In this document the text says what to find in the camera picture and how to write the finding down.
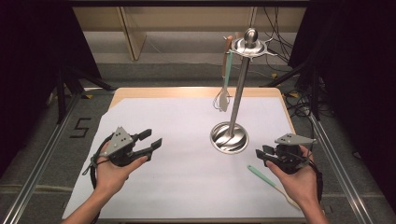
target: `floor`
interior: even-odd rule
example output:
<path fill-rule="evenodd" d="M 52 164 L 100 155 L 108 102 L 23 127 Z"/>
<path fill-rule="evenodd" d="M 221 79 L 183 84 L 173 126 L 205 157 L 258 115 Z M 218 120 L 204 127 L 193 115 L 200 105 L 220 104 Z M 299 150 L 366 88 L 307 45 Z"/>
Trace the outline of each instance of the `floor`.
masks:
<path fill-rule="evenodd" d="M 138 61 L 132 62 L 124 43 L 122 33 L 86 33 L 94 59 L 104 81 L 113 86 L 220 86 L 220 66 L 224 48 L 223 37 L 227 33 L 148 33 L 143 52 Z M 282 34 L 292 44 L 295 34 Z M 281 52 L 276 43 L 275 51 Z M 234 57 L 232 80 L 236 85 L 240 61 Z M 290 70 L 278 57 L 254 59 L 249 67 L 247 86 L 260 86 L 271 81 L 274 76 L 282 76 Z M 292 105 L 298 104 L 292 97 L 294 83 L 292 77 L 278 88 L 287 96 L 285 100 Z M 82 80 L 84 87 L 94 88 Z M 51 153 L 42 176 L 39 177 L 35 191 L 21 216 L 19 223 L 57 223 L 70 198 L 77 180 L 81 164 L 87 158 L 92 139 L 100 118 L 106 113 L 111 101 L 111 92 L 89 91 L 87 97 L 78 99 L 73 113 L 64 125 L 64 131 Z M 301 111 L 289 111 L 297 134 L 310 136 L 313 133 L 311 122 Z M 331 223 L 396 223 L 396 216 L 370 176 L 364 163 L 356 158 L 353 145 L 349 142 L 342 124 L 337 121 L 331 108 L 323 104 L 320 108 L 321 119 L 326 136 L 330 139 L 341 167 L 333 167 L 326 148 L 322 144 L 314 147 L 314 155 L 319 169 L 324 174 L 322 207 Z M 56 129 L 56 101 L 49 104 L 41 120 L 37 122 L 26 148 L 21 150 L 0 179 L 0 218 L 14 202 L 21 186 L 28 179 L 41 152 Z M 337 169 L 346 172 L 347 181 L 357 191 L 367 209 L 371 221 L 364 222 L 353 211 Z"/>

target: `white sheet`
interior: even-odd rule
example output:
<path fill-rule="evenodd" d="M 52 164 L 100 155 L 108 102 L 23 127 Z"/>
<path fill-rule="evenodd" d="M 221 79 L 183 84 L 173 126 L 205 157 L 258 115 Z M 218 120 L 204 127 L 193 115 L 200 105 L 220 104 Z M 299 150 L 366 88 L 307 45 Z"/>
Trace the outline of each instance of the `white sheet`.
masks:
<path fill-rule="evenodd" d="M 210 143 L 210 131 L 229 121 L 229 110 L 219 112 L 213 98 L 130 98 L 103 115 L 93 139 L 90 157 L 100 144 L 122 126 L 129 134 L 152 129 L 152 136 L 134 150 L 148 147 L 159 138 L 163 145 L 152 160 L 134 171 L 123 189 L 103 208 L 100 218 L 260 218 L 303 217 L 285 197 L 263 182 L 251 164 L 280 185 L 278 179 L 256 158 L 255 149 L 275 146 L 274 140 L 291 133 L 285 111 L 277 97 L 244 97 L 236 122 L 249 135 L 246 150 L 227 155 Z M 92 193 L 89 175 L 80 175 L 64 218 Z"/>

